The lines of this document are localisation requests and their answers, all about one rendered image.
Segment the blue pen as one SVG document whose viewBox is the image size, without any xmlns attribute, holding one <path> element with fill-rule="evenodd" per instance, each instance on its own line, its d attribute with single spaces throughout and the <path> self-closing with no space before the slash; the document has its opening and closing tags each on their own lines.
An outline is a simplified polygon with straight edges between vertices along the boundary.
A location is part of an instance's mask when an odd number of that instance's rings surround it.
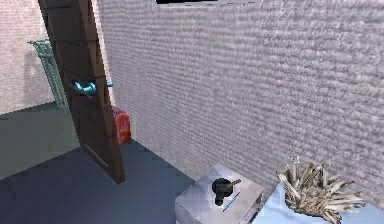
<svg viewBox="0 0 384 224">
<path fill-rule="evenodd" d="M 240 192 L 238 192 L 234 197 L 233 199 L 228 202 L 228 204 L 224 207 L 224 209 L 222 210 L 223 212 L 225 212 L 233 203 L 234 201 L 237 199 L 237 197 L 239 196 Z"/>
</svg>

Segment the brown wooden room door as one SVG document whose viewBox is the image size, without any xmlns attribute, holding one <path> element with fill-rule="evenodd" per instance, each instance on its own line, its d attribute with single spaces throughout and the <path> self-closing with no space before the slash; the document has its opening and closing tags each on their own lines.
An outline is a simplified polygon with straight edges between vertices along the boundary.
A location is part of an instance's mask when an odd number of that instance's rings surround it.
<svg viewBox="0 0 384 224">
<path fill-rule="evenodd" d="M 82 149 L 118 184 L 125 173 L 94 16 L 94 0 L 38 0 Z M 97 94 L 72 83 L 93 81 Z"/>
</svg>

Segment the red box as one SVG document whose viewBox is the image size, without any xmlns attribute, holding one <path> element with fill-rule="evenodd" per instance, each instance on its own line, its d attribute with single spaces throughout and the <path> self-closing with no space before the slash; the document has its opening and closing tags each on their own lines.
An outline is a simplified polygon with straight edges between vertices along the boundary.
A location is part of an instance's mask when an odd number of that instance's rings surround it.
<svg viewBox="0 0 384 224">
<path fill-rule="evenodd" d="M 131 139 L 130 119 L 129 116 L 116 106 L 112 107 L 115 119 L 118 142 L 120 145 Z"/>
</svg>

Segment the grey metal side table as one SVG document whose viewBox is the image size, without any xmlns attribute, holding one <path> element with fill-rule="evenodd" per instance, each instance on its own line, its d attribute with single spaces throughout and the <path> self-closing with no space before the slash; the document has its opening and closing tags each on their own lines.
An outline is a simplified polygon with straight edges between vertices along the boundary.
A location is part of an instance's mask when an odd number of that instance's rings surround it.
<svg viewBox="0 0 384 224">
<path fill-rule="evenodd" d="M 212 183 L 218 178 L 240 179 L 223 204 L 215 204 Z M 252 180 L 217 164 L 175 199 L 176 224 L 249 224 L 261 204 L 264 189 Z M 240 192 L 234 203 L 222 210 Z"/>
</svg>

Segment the teal metal rack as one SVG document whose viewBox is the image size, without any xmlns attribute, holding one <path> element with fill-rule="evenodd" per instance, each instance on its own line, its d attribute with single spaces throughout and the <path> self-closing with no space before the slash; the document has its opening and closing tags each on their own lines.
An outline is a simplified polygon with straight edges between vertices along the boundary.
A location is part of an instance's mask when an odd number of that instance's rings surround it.
<svg viewBox="0 0 384 224">
<path fill-rule="evenodd" d="M 40 58 L 50 89 L 54 96 L 55 102 L 59 107 L 67 107 L 67 98 L 63 88 L 63 84 L 59 75 L 56 60 L 53 54 L 53 50 L 48 39 L 29 41 Z"/>
</svg>

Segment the pale dried house plant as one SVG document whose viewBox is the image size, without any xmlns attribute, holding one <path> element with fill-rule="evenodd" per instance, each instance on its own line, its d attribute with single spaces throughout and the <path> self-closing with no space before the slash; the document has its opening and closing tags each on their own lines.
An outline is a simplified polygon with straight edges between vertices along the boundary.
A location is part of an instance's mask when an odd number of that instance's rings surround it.
<svg viewBox="0 0 384 224">
<path fill-rule="evenodd" d="M 285 204 L 295 213 L 341 224 L 342 213 L 359 213 L 367 205 L 364 191 L 343 192 L 353 181 L 340 181 L 339 175 L 329 177 L 324 164 L 309 163 L 303 169 L 300 164 L 296 157 L 284 172 L 276 172 L 284 189 Z"/>
</svg>

